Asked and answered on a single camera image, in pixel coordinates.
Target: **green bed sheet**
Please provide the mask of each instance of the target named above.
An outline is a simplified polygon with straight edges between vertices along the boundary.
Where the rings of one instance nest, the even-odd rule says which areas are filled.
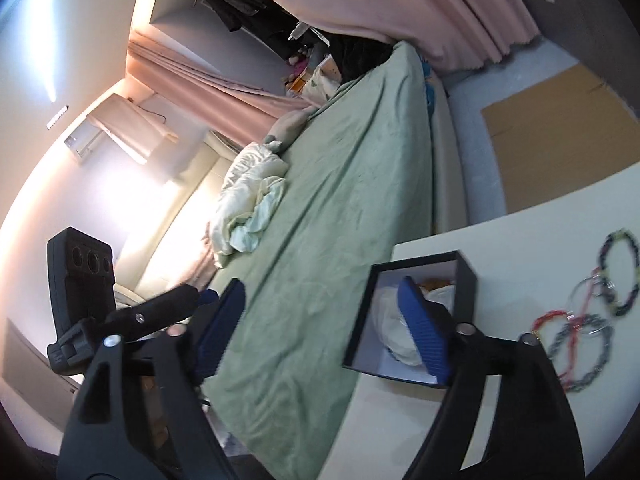
[[[424,77],[407,43],[344,85],[283,158],[287,190],[258,248],[212,288],[244,282],[246,311],[204,391],[278,480],[313,480],[357,373],[341,367],[369,267],[431,231]]]

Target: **cardboard sheet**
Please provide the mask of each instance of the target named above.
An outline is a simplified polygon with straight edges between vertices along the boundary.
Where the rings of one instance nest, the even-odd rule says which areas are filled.
[[[509,213],[589,186],[640,160],[640,124],[584,65],[484,110]]]

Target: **table top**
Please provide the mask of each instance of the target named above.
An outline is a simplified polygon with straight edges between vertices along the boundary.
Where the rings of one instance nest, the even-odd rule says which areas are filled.
[[[476,325],[487,335],[517,339],[541,314],[564,308],[572,288],[596,266],[610,232],[628,228],[640,236],[638,189],[640,163],[551,202],[397,245],[392,259],[460,250],[478,276]],[[611,250],[610,263],[624,301],[633,275],[624,244]],[[586,390],[568,394],[586,472],[613,446],[640,402],[639,334],[636,305],[614,324],[611,360],[603,373]],[[548,347],[550,338],[542,337]],[[591,368],[601,348],[597,336],[581,340],[578,375]],[[498,385],[498,378],[489,378],[464,466],[482,457]],[[441,390],[361,374],[321,480],[401,479],[443,397]]]

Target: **open box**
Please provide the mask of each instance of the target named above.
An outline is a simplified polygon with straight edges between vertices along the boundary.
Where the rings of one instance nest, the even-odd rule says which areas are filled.
[[[342,366],[385,379],[444,387],[444,384],[438,384],[436,377],[424,365],[409,366],[397,360],[382,343],[375,329],[371,302],[376,290],[387,286],[397,287],[405,276],[411,277],[416,283],[430,278],[451,280],[456,290],[450,314],[456,323],[473,323],[478,279],[459,251],[374,265],[369,273]]]

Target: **pink curtain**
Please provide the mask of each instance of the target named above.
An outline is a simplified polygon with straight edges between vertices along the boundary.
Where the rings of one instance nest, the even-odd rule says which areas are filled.
[[[127,73],[241,146],[262,142],[280,116],[308,106],[207,72],[135,32],[128,54]]]
[[[440,72],[499,62],[540,32],[522,0],[275,0],[314,27],[408,40]]]

